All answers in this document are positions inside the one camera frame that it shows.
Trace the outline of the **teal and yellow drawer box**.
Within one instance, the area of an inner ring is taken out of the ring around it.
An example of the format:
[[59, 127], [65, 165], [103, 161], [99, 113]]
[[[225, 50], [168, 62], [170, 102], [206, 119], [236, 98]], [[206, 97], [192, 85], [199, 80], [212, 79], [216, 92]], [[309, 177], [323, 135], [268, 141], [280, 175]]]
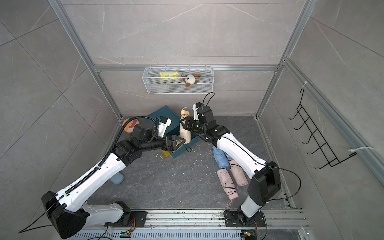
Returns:
[[[166, 135], [167, 136], [179, 135], [181, 117], [177, 115], [175, 112], [173, 112], [168, 106], [164, 106], [148, 115], [148, 117], [152, 119], [159, 118], [161, 116], [167, 117], [172, 120], [171, 125], [166, 129]], [[198, 137], [197, 134], [191, 133], [191, 141], [188, 144], [181, 146], [175, 152], [170, 152], [170, 151], [168, 152], [173, 158], [177, 158], [183, 153], [191, 153], [193, 151], [194, 145], [199, 141], [199, 139], [200, 138]]]

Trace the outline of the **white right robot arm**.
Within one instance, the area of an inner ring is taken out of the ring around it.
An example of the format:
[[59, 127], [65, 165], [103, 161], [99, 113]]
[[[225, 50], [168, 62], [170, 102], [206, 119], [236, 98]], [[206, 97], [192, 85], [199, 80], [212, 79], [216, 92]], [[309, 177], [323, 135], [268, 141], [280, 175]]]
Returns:
[[181, 119], [183, 128], [228, 154], [251, 180], [248, 197], [238, 210], [238, 216], [243, 222], [251, 220], [281, 190], [278, 165], [262, 160], [243, 146], [229, 129], [218, 125], [210, 107], [196, 103], [193, 111], [193, 117]]

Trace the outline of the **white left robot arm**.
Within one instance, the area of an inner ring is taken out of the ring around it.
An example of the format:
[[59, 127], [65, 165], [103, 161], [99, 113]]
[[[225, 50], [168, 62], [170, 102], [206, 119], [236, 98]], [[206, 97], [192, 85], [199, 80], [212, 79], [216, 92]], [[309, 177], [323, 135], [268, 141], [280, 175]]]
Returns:
[[165, 135], [167, 127], [168, 124], [163, 123], [156, 127], [148, 123], [136, 125], [128, 138], [115, 139], [101, 161], [75, 182], [57, 193], [49, 191], [42, 196], [46, 215], [62, 239], [74, 236], [84, 227], [127, 227], [135, 222], [131, 209], [122, 201], [98, 206], [86, 205], [86, 201], [110, 178], [139, 159], [143, 152], [178, 150], [185, 139]]

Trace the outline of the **blue folded umbrella left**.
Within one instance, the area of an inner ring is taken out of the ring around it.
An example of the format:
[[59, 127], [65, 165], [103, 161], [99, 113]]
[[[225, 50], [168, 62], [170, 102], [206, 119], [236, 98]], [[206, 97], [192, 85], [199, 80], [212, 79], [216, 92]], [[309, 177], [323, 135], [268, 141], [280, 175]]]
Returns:
[[230, 166], [226, 153], [215, 146], [213, 146], [213, 156], [220, 170]]

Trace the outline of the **blue folded umbrella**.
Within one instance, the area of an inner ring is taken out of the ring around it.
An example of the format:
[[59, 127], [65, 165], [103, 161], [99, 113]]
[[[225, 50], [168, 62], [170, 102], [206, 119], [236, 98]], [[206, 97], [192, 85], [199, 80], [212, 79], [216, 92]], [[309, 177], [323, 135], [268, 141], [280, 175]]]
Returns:
[[234, 160], [234, 159], [233, 159], [230, 155], [228, 155], [227, 153], [225, 153], [225, 156], [226, 156], [228, 162], [231, 162], [231, 161]]
[[213, 156], [220, 170], [230, 166], [226, 153], [215, 146], [213, 146]]

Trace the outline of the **blue folded umbrella right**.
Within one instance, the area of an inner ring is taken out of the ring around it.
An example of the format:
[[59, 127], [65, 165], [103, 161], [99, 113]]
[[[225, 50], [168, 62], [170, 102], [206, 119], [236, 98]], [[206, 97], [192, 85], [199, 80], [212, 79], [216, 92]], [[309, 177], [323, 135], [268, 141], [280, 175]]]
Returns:
[[227, 153], [225, 153], [225, 156], [226, 156], [228, 162], [231, 162], [231, 161], [234, 160], [234, 159], [233, 159], [230, 155], [228, 155]]

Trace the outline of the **pink folded umbrella front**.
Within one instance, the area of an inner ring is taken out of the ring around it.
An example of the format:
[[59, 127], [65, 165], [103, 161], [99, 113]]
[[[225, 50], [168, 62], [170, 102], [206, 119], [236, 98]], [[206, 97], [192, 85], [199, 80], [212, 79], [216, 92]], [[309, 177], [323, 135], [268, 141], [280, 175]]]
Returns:
[[228, 196], [229, 200], [232, 201], [239, 197], [235, 184], [227, 171], [227, 169], [220, 169], [217, 171], [218, 178], [221, 186]]

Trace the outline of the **pink folded umbrella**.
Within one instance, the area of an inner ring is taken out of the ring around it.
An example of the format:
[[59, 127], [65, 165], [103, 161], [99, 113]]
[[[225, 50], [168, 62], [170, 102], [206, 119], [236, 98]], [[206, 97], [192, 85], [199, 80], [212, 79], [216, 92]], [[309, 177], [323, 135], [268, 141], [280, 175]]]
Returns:
[[239, 197], [235, 184], [227, 171], [227, 169], [220, 169], [217, 171], [218, 178], [221, 186], [228, 196], [229, 200], [232, 201]]
[[238, 186], [243, 187], [248, 184], [248, 179], [244, 174], [243, 169], [235, 160], [230, 160], [230, 170]]

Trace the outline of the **pink folded umbrella rear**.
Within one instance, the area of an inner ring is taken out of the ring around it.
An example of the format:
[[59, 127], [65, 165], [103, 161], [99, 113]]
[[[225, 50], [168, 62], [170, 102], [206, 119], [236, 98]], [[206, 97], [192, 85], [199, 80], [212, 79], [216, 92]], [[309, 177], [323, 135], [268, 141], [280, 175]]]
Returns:
[[230, 160], [230, 170], [238, 186], [243, 187], [248, 184], [248, 179], [244, 174], [243, 169], [235, 160]]

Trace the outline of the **orange shark plush toy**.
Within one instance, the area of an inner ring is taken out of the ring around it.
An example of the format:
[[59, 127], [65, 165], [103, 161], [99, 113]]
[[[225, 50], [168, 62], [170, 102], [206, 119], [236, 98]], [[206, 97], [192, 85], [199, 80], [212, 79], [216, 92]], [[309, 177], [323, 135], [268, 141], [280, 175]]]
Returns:
[[[124, 121], [120, 121], [120, 125], [123, 126], [128, 120], [129, 120], [129, 119], [126, 119], [126, 120], [124, 120]], [[139, 123], [140, 123], [140, 122], [139, 122], [138, 120], [132, 120], [132, 121], [130, 121], [130, 122], [126, 125], [126, 127], [124, 128], [124, 131], [125, 131], [126, 133], [132, 133], [133, 130], [134, 130], [134, 127], [135, 127], [137, 124], [139, 124]]]

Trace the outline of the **brown white plush dog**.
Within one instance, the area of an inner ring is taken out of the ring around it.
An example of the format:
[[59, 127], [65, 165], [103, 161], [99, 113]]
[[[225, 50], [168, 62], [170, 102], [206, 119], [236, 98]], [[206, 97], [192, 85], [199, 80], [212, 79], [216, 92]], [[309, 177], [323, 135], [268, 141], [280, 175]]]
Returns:
[[200, 74], [194, 74], [194, 75], [189, 74], [185, 78], [183, 78], [183, 82], [185, 83], [186, 88], [192, 85], [196, 85], [200, 77], [201, 77]]

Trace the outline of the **light blue cup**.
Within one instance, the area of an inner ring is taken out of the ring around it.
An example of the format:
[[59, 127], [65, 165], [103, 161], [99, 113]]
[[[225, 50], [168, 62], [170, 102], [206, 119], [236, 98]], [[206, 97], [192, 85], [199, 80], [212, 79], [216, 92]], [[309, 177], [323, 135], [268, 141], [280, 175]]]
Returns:
[[109, 180], [115, 184], [115, 185], [120, 185], [123, 181], [124, 181], [125, 177], [123, 174], [121, 174], [120, 172], [117, 172], [116, 174], [114, 174]]

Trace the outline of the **yellow package in basket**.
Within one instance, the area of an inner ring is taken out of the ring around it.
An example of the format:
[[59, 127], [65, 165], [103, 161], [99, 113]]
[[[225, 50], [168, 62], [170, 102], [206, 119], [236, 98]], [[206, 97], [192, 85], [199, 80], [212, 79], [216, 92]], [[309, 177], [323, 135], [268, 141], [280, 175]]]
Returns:
[[178, 81], [182, 77], [182, 72], [178, 71], [160, 71], [159, 76], [162, 81]]

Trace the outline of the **metal base rail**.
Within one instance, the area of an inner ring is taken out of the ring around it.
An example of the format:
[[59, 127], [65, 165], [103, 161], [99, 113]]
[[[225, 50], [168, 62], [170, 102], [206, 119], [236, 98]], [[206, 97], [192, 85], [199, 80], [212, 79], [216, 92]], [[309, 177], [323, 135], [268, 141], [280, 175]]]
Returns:
[[73, 240], [313, 240], [302, 210], [262, 210], [247, 225], [229, 210], [143, 210], [124, 228], [88, 227]]

